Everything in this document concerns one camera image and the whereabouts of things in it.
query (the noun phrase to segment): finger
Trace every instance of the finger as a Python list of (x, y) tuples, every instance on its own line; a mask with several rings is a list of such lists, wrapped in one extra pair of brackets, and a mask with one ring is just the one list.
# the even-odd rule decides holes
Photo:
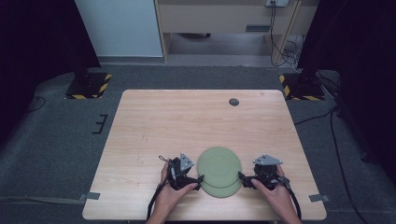
[(266, 188), (262, 182), (260, 182), (257, 179), (251, 179), (251, 183), (254, 185), (254, 187), (256, 187), (256, 189), (261, 192), (263, 195), (267, 195), (269, 193), (269, 189)]
[(168, 167), (169, 167), (169, 164), (168, 164), (168, 162), (166, 162), (165, 165), (163, 166), (163, 170), (161, 171), (161, 183), (165, 180), (165, 178), (168, 174)]
[(276, 165), (276, 169), (279, 176), (285, 176), (285, 173), (283, 172), (282, 167), (280, 167), (280, 164)]
[(180, 193), (180, 196), (183, 197), (184, 195), (188, 194), (190, 191), (195, 189), (198, 186), (197, 183), (186, 185), (183, 189), (178, 190), (177, 192)]

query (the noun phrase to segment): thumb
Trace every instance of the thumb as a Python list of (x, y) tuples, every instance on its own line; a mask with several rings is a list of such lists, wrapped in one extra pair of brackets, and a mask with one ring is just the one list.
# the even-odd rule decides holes
[(268, 188), (266, 188), (262, 182), (260, 182), (257, 179), (251, 179), (251, 183), (254, 185), (254, 187), (256, 187), (257, 190), (259, 190), (263, 195), (267, 195), (268, 194)]
[(190, 191), (192, 191), (193, 189), (195, 189), (197, 186), (198, 186), (197, 183), (189, 184), (189, 185), (185, 186), (183, 189), (180, 189), (179, 191), (184, 196), (184, 195), (188, 194)]

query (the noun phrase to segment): black strap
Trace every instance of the black strap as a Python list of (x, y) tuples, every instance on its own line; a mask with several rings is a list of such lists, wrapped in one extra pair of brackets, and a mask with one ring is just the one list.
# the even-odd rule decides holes
[(149, 217), (151, 216), (151, 209), (152, 205), (154, 205), (155, 200), (157, 199), (158, 195), (160, 194), (161, 190), (163, 190), (163, 187), (165, 186), (165, 182), (163, 182), (158, 188), (155, 190), (154, 195), (151, 198), (151, 201), (148, 204), (148, 217), (146, 220), (149, 220)]
[(297, 210), (297, 216), (298, 218), (301, 220), (301, 208), (300, 208), (300, 204), (297, 201), (297, 198), (293, 192), (293, 190), (291, 190), (291, 186), (290, 186), (290, 181), (285, 177), (285, 176), (280, 176), (277, 181), (279, 183), (281, 183), (289, 192), (291, 198), (293, 199), (294, 205), (296, 206), (296, 210)]

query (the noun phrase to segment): power outlet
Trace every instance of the power outlet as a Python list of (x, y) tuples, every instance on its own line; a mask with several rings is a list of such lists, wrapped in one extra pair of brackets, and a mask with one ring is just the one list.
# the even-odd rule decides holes
[(267, 7), (272, 7), (275, 3), (277, 7), (286, 7), (288, 2), (289, 0), (266, 0), (265, 5)]

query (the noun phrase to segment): gray floor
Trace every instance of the gray floor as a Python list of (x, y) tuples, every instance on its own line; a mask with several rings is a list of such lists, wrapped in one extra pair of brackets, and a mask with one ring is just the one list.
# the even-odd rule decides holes
[[(300, 42), (300, 37), (292, 41)], [(288, 49), (295, 51), (294, 44)], [(36, 95), (43, 98), (31, 105), (37, 110), (26, 114), (0, 151), (0, 197), (76, 199), (88, 192), (124, 90), (282, 90), (278, 77), (294, 72), (291, 59), (281, 66), (272, 66), (270, 60), (259, 35), (175, 35), (166, 63), (103, 63), (113, 78), (100, 100), (65, 100), (72, 74), (42, 83)], [(323, 73), (337, 77), (332, 71)], [(325, 114), (335, 103), (326, 94), (324, 101), (287, 105), (297, 122)], [(100, 114), (109, 117), (103, 133), (95, 135)], [(342, 118), (334, 114), (332, 123), (338, 151), (330, 116), (296, 125), (319, 192), (332, 199), (325, 203), (326, 219), (304, 223), (363, 223), (351, 202), (368, 223), (396, 223), (394, 186), (381, 166), (361, 161), (361, 149)], [(113, 223), (84, 220), (82, 209), (82, 204), (0, 203), (0, 223)]]

